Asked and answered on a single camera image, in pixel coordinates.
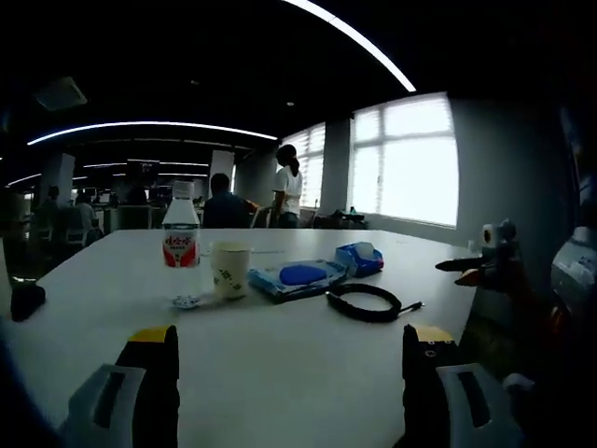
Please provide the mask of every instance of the chair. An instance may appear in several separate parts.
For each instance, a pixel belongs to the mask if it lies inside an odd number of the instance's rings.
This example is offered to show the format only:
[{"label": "chair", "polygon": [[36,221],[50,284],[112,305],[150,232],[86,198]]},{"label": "chair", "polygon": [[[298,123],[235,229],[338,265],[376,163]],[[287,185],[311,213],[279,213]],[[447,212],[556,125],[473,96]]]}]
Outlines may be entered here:
[{"label": "chair", "polygon": [[40,242],[49,243],[52,240],[54,229],[49,216],[45,211],[37,211],[31,220],[31,232]]},{"label": "chair", "polygon": [[121,205],[117,210],[118,229],[151,229],[151,209],[148,205]]},{"label": "chair", "polygon": [[76,207],[68,207],[66,218],[66,234],[64,241],[67,245],[77,245],[81,248],[87,245],[89,230],[83,226],[81,212]]},{"label": "chair", "polygon": [[267,229],[270,226],[271,207],[259,207],[253,215],[251,229]]}]

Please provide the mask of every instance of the person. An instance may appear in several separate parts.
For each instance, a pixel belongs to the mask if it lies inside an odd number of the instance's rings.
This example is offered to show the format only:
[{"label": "person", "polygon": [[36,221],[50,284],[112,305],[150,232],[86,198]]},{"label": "person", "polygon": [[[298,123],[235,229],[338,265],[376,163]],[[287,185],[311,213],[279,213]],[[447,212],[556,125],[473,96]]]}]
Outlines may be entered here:
[{"label": "person", "polygon": [[81,202],[83,202],[84,196],[85,196],[85,191],[83,189],[78,189],[76,191],[75,205],[78,205]]},{"label": "person", "polygon": [[273,180],[275,199],[271,211],[271,227],[296,229],[299,226],[299,202],[302,194],[302,173],[297,150],[292,145],[284,145],[278,149],[276,159],[283,168]]},{"label": "person", "polygon": [[76,198],[77,204],[76,209],[81,214],[81,221],[83,222],[83,229],[90,231],[93,229],[93,221],[97,219],[95,210],[90,205],[90,197],[86,194],[82,194]]},{"label": "person", "polygon": [[251,224],[250,205],[230,192],[230,179],[217,173],[210,181],[212,198],[203,207],[205,229],[248,229]]}]

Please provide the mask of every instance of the blue packet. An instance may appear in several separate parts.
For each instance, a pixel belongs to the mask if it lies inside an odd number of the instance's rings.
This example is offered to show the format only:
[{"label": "blue packet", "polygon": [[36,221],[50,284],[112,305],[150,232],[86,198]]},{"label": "blue packet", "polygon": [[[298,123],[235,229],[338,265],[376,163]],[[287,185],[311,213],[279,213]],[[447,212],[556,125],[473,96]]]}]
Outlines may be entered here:
[{"label": "blue packet", "polygon": [[367,277],[383,269],[382,252],[366,242],[337,247],[336,262],[346,266],[351,277]]}]

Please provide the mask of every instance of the man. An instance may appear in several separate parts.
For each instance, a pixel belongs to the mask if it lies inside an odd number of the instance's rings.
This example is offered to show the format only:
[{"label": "man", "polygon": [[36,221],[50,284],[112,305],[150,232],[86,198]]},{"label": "man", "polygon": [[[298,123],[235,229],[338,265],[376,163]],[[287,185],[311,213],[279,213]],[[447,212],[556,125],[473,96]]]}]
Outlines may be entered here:
[{"label": "man", "polygon": [[251,206],[230,193],[230,179],[217,173],[210,182],[213,197],[203,207],[203,227],[206,229],[248,229]]},{"label": "man", "polygon": [[95,210],[90,205],[90,197],[86,194],[82,194],[76,198],[77,204],[76,209],[81,214],[81,221],[83,222],[83,229],[90,231],[93,228],[93,221],[97,219]]}]

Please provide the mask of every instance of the ceiling light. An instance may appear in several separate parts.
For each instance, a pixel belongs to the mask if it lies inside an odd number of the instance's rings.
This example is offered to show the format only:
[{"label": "ceiling light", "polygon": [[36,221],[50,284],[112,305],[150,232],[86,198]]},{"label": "ceiling light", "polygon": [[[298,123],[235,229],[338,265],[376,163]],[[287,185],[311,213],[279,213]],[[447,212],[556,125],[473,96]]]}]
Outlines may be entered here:
[{"label": "ceiling light", "polygon": [[188,176],[192,176],[192,177],[207,177],[207,175],[192,175],[192,174],[187,174],[187,173],[158,173],[158,175],[188,175]]},{"label": "ceiling light", "polygon": [[38,177],[39,175],[41,175],[41,173],[39,173],[37,175],[28,175],[27,177],[24,177],[23,179],[19,179],[19,180],[13,180],[12,182],[7,183],[7,187],[10,187],[11,185],[18,184],[19,182],[22,182],[23,180],[33,179],[34,177]]},{"label": "ceiling light", "polygon": [[149,161],[147,159],[127,159],[127,161],[140,161],[141,163],[160,163],[160,161]]},{"label": "ceiling light", "polygon": [[254,137],[262,137],[267,138],[268,140],[277,140],[277,137],[273,135],[266,135],[264,133],[252,133],[250,131],[243,131],[242,129],[235,129],[235,128],[227,128],[224,126],[213,126],[211,124],[198,124],[198,123],[180,123],[176,121],[120,121],[116,123],[101,123],[101,124],[90,124],[89,126],[80,126],[78,128],[71,128],[66,129],[64,131],[59,131],[57,133],[49,133],[48,135],[44,135],[43,137],[36,138],[31,142],[28,142],[27,145],[34,145],[39,142],[43,142],[44,140],[48,140],[53,137],[57,137],[59,135],[64,135],[66,133],[78,133],[79,131],[87,131],[89,129],[99,129],[99,128],[113,128],[117,126],[144,126],[144,125],[152,125],[152,126],[181,126],[181,127],[188,127],[188,128],[202,128],[202,129],[211,129],[214,131],[226,131],[228,133],[242,133],[244,135],[252,135]]},{"label": "ceiling light", "polygon": [[126,162],[120,163],[97,163],[95,165],[83,165],[83,168],[105,168],[106,166],[126,165]]},{"label": "ceiling light", "polygon": [[382,65],[388,69],[388,71],[394,75],[394,77],[400,81],[400,84],[404,86],[407,91],[416,91],[412,83],[407,79],[407,77],[400,71],[396,65],[390,61],[385,54],[382,53],[380,49],[378,49],[370,40],[366,37],[361,35],[358,31],[355,30],[352,26],[350,26],[345,21],[342,21],[337,16],[334,16],[330,12],[326,11],[322,7],[317,6],[315,3],[312,3],[308,0],[283,0],[290,5],[294,5],[295,7],[300,7],[301,9],[313,14],[314,16],[320,18],[323,21],[328,22],[330,25],[335,27],[337,30],[342,31],[346,35],[348,35],[354,42],[360,45],[363,49],[366,49],[371,56],[377,59]]},{"label": "ceiling light", "polygon": [[182,161],[161,161],[160,165],[209,166],[207,163],[187,163]]}]

